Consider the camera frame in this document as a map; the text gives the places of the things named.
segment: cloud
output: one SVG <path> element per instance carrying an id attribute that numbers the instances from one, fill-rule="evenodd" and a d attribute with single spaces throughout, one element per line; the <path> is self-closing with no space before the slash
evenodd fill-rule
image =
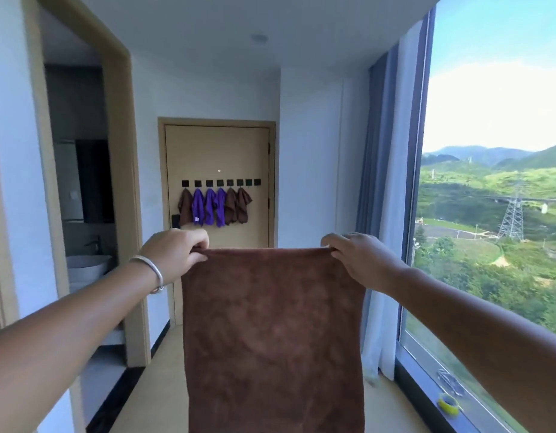
<path id="1" fill-rule="evenodd" d="M 431 76 L 423 150 L 448 145 L 556 145 L 556 68 L 468 64 Z"/>

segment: bracelet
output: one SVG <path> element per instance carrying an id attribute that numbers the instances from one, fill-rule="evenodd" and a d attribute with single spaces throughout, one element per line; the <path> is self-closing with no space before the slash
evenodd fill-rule
<path id="1" fill-rule="evenodd" d="M 158 267 L 152 262 L 152 260 L 150 260 L 147 257 L 144 257 L 143 255 L 134 255 L 133 257 L 130 258 L 130 261 L 131 260 L 140 260 L 141 262 L 146 263 L 148 266 L 152 268 L 152 270 L 158 276 L 159 286 L 156 287 L 154 290 L 152 290 L 151 292 L 152 294 L 158 293 L 160 290 L 164 290 L 164 277 L 162 276 L 162 272 L 159 271 Z"/>

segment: bathroom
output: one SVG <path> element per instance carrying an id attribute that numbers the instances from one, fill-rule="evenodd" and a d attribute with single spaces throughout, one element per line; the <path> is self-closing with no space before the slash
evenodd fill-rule
<path id="1" fill-rule="evenodd" d="M 43 58 L 69 290 L 103 276 L 117 261 L 108 121 L 101 58 L 54 16 L 41 10 Z M 126 370 L 123 324 L 81 373 L 85 424 Z"/>

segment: hanging towel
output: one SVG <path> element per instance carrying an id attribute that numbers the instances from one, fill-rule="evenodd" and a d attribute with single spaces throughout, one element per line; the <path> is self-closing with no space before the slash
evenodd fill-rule
<path id="1" fill-rule="evenodd" d="M 226 200 L 224 202 L 224 221 L 226 225 L 238 221 L 236 216 L 236 203 L 238 202 L 238 196 L 233 188 L 228 188 L 226 193 Z"/>
<path id="2" fill-rule="evenodd" d="M 236 203 L 236 216 L 238 218 L 238 222 L 246 223 L 248 221 L 248 211 L 246 206 L 252 202 L 252 198 L 248 193 L 246 193 L 245 189 L 240 187 L 238 190 L 238 202 Z"/>
<path id="3" fill-rule="evenodd" d="M 216 200 L 216 192 L 208 188 L 206 191 L 206 218 L 204 219 L 204 223 L 206 225 L 213 225 L 214 224 L 214 201 Z"/>
<path id="4" fill-rule="evenodd" d="M 194 217 L 194 225 L 204 224 L 204 196 L 202 195 L 202 190 L 199 188 L 196 188 L 194 191 L 192 216 Z"/>
<path id="5" fill-rule="evenodd" d="M 226 192 L 223 188 L 218 188 L 218 193 L 214 199 L 214 209 L 216 210 L 216 226 L 221 228 L 226 224 L 224 217 L 224 203 L 226 202 Z"/>
<path id="6" fill-rule="evenodd" d="M 209 249 L 182 276 L 191 433 L 364 433 L 365 289 L 329 249 Z"/>
<path id="7" fill-rule="evenodd" d="M 177 209 L 180 210 L 180 226 L 187 225 L 194 221 L 194 216 L 192 214 L 192 202 L 194 198 L 192 193 L 189 192 L 187 188 L 181 192 L 180 201 L 177 203 Z"/>

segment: distant tower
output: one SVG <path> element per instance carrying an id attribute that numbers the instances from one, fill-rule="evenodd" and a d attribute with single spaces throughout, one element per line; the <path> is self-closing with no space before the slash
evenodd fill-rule
<path id="1" fill-rule="evenodd" d="M 524 240 L 523 234 L 523 201 L 517 191 L 508 203 L 506 213 L 498 230 L 498 237 L 510 237 L 513 240 Z"/>

